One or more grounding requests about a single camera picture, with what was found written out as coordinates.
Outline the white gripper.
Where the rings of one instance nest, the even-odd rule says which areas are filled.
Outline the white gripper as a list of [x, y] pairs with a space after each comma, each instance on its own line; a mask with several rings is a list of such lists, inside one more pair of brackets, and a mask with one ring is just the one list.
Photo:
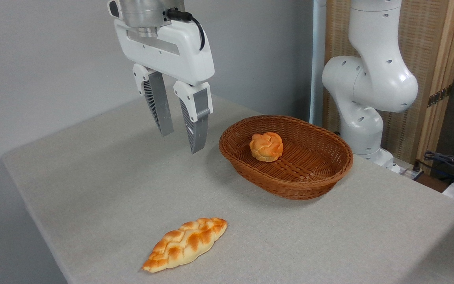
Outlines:
[[194, 23], [172, 21], [158, 30], [157, 37], [142, 37], [119, 19], [114, 24], [125, 56], [136, 63], [133, 74], [138, 91], [161, 135], [174, 131], [163, 73], [179, 80], [173, 88], [180, 99], [191, 153], [203, 149], [208, 116], [213, 113], [210, 86], [205, 81], [215, 72], [208, 39], [200, 50], [201, 37]]

